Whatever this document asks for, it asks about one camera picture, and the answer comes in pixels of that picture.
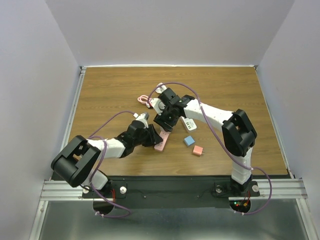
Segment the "pink power strip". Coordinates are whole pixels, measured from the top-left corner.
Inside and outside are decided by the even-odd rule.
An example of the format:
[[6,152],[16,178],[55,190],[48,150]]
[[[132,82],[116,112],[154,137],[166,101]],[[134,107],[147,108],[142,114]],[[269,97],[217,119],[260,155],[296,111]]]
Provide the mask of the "pink power strip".
[[166,142],[169,138],[169,135],[170,135],[169,131],[165,131],[163,128],[160,129],[159,136],[162,138],[162,142],[160,142],[154,146],[154,149],[156,151],[162,152],[164,150]]

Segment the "white power strip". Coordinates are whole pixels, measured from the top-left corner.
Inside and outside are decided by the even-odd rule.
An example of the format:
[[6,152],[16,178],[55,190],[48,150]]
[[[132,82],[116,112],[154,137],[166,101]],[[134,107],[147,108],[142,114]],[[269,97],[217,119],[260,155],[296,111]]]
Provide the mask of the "white power strip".
[[197,130],[197,125],[193,119],[181,116],[180,120],[188,133],[192,133]]

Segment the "blue usb charger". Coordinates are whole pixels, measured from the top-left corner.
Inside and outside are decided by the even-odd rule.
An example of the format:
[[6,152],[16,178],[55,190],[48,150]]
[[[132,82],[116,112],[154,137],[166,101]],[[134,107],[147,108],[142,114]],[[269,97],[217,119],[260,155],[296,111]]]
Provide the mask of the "blue usb charger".
[[190,147],[191,145],[193,145],[194,143],[195,143],[195,140],[193,139],[193,137],[192,136],[187,136],[187,137],[185,137],[184,139],[183,139],[183,142],[185,143],[185,145],[187,146],[187,147]]

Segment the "pink usb charger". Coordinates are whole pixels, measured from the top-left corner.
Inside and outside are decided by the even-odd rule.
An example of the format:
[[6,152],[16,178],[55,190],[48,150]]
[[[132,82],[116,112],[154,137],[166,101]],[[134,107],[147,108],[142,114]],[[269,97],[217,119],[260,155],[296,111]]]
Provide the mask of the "pink usb charger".
[[198,157],[203,156],[205,154],[204,148],[201,146],[195,145],[193,147],[192,154]]

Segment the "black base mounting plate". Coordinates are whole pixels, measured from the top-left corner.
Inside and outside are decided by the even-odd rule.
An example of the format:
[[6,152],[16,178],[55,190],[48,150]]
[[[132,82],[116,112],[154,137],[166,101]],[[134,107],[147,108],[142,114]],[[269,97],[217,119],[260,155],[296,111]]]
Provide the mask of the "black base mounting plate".
[[229,175],[111,176],[99,192],[128,209],[229,208],[232,198],[260,196],[257,184],[241,187]]

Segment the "aluminium frame rail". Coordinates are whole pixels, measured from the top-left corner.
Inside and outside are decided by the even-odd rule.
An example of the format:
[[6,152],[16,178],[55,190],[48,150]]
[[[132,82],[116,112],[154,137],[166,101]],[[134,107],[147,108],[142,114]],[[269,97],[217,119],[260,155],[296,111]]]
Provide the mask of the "aluminium frame rail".
[[40,200],[48,202],[82,201],[83,199],[81,187],[71,187],[63,180],[45,180],[40,193]]

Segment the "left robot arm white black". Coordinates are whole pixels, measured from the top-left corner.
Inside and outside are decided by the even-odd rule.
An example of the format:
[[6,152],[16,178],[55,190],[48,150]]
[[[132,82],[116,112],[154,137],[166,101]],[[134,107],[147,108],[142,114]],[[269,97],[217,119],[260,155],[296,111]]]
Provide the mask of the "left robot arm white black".
[[124,158],[137,146],[153,147],[163,142],[152,124],[134,120],[127,130],[111,139],[91,140],[74,137],[51,162],[51,169],[71,187],[94,188],[100,197],[111,193],[108,177],[94,170],[98,159]]

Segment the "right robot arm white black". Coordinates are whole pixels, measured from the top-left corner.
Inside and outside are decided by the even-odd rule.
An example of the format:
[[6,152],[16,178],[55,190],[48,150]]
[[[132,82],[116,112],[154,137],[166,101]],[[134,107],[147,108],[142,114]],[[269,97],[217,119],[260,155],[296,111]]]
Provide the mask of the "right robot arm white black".
[[181,117],[206,123],[212,132],[221,131],[223,139],[218,142],[232,160],[231,192],[242,195],[248,191],[252,181],[251,156],[257,132],[245,111],[222,110],[190,95],[179,97],[171,88],[147,102],[149,108],[156,111],[154,122],[166,132],[171,132]]

